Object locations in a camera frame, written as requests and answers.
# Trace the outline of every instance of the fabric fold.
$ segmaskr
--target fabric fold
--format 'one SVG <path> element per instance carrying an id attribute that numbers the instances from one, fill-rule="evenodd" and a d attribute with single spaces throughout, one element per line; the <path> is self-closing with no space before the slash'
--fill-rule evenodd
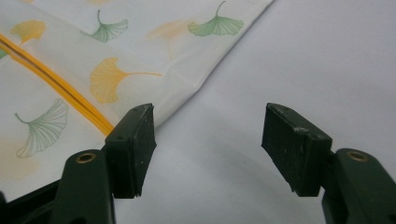
<path id="1" fill-rule="evenodd" d="M 0 149 L 0 190 L 12 200 L 56 180 L 132 107 L 153 103 L 160 125 L 271 2 L 1 2 L 1 126 L 12 132 L 0 137 L 12 144 Z M 29 160 L 38 168 L 12 178 Z"/>

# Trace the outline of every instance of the brass grommet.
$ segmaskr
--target brass grommet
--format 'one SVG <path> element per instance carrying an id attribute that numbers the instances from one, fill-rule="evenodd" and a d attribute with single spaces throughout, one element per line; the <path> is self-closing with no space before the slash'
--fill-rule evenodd
<path id="1" fill-rule="evenodd" d="M 359 152 L 359 151 L 348 151 L 347 153 L 348 157 L 354 161 L 368 161 L 369 158 L 367 157 L 367 155 Z"/>
<path id="2" fill-rule="evenodd" d="M 83 164 L 90 161 L 93 161 L 96 158 L 96 155 L 91 152 L 83 153 L 76 158 L 76 162 Z"/>

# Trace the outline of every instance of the yellow ginkgo leaf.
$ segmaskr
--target yellow ginkgo leaf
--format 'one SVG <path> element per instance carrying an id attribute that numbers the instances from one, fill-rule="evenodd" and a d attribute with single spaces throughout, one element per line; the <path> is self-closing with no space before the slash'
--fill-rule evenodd
<path id="1" fill-rule="evenodd" d="M 39 39 L 46 30 L 46 24 L 43 21 L 24 21 L 15 25 L 11 33 L 21 37 L 21 44 L 30 39 Z"/>
<path id="2" fill-rule="evenodd" d="M 168 55 L 171 60 L 174 58 L 174 53 L 172 51 L 172 41 L 176 37 L 187 34 L 189 30 L 187 26 L 192 21 L 170 21 L 164 23 L 163 25 L 157 27 L 156 29 L 152 30 L 148 33 L 147 38 L 163 38 L 166 40 L 167 48 L 168 48 Z"/>
<path id="3" fill-rule="evenodd" d="M 119 99 L 117 87 L 120 82 L 129 75 L 161 75 L 147 72 L 125 73 L 117 67 L 117 60 L 118 58 L 104 59 L 91 72 L 90 91 L 101 104 L 113 103 Z"/>

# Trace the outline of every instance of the white fabric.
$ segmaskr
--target white fabric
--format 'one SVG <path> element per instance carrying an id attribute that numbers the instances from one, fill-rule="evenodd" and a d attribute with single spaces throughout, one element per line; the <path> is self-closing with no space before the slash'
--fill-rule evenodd
<path id="1" fill-rule="evenodd" d="M 116 125 L 132 107 L 153 103 L 155 124 L 158 126 L 199 90 L 226 52 L 271 2 L 272 0 L 158 0 L 149 3 L 108 1 L 103 4 L 98 1 L 0 2 L 0 33 L 73 86 L 111 124 Z M 182 6 L 186 10 L 180 10 L 179 7 Z M 219 24 L 216 28 L 210 22 L 217 20 Z M 91 37 L 90 35 L 96 34 L 95 29 L 99 28 L 100 23 L 120 25 L 112 28 L 113 33 L 104 32 L 110 28 L 103 28 L 99 37 Z M 207 23 L 215 26 L 215 29 L 198 29 L 200 32 L 196 33 L 197 26 L 205 26 Z M 52 108 L 51 102 L 62 99 L 62 96 L 51 91 L 51 88 L 44 88 L 46 84 L 43 80 L 15 63 L 9 55 L 0 60 L 0 73 L 8 75 L 0 76 L 1 94 L 7 96 L 7 102 L 2 104 L 7 110 L 1 112 L 4 118 L 1 125 L 10 127 L 3 130 L 2 142 L 14 138 L 12 147 L 1 148 L 1 168 L 6 175 L 0 176 L 0 189 L 10 201 L 37 189 L 37 186 L 59 179 L 68 156 L 83 149 L 100 148 L 105 137 L 98 136 L 98 131 L 91 124 L 70 119 L 70 114 L 78 113 L 70 109 L 67 112 L 67 122 L 65 116 L 62 117 L 64 120 L 61 126 L 65 127 L 58 127 L 56 129 L 59 130 L 52 133 L 56 135 L 55 140 L 46 140 L 49 146 L 34 145 L 32 151 L 19 155 L 18 151 L 28 151 L 23 146 L 31 146 L 35 141 L 44 142 L 41 141 L 43 136 L 37 137 L 40 141 L 35 139 L 39 134 L 33 133 L 38 131 L 33 130 L 31 123 L 27 122 L 45 114 Z M 93 77 L 100 75 L 101 83 L 111 83 L 114 78 L 105 79 L 105 75 L 115 77 L 126 74 L 132 75 L 118 79 L 119 84 L 113 91 L 117 96 L 111 98 L 111 101 L 101 95 L 108 92 L 108 89 L 101 89 L 99 96 L 93 91 Z M 30 91 L 19 93 L 19 88 Z M 19 110 L 14 102 L 24 106 L 30 119 L 20 121 L 14 118 L 15 111 Z M 21 129 L 10 122 L 20 124 L 21 129 L 28 131 L 22 133 Z M 89 140 L 81 144 L 81 139 L 85 138 Z M 25 145 L 26 139 L 35 140 L 28 142 L 30 145 Z M 61 140 L 67 144 L 60 146 Z M 30 159 L 35 160 L 36 166 L 40 168 L 18 180 L 7 177 L 13 176 L 9 170 L 29 166 Z M 35 181 L 33 185 L 26 184 L 32 180 Z"/>

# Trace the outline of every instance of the clamp jaw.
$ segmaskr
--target clamp jaw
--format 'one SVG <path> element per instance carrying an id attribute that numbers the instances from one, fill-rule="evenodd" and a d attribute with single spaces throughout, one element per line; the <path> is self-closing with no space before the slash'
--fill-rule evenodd
<path id="1" fill-rule="evenodd" d="M 356 149 L 331 152 L 332 139 L 294 110 L 268 104 L 262 136 L 299 197 L 317 197 L 327 223 L 396 223 L 396 184 L 379 161 Z"/>

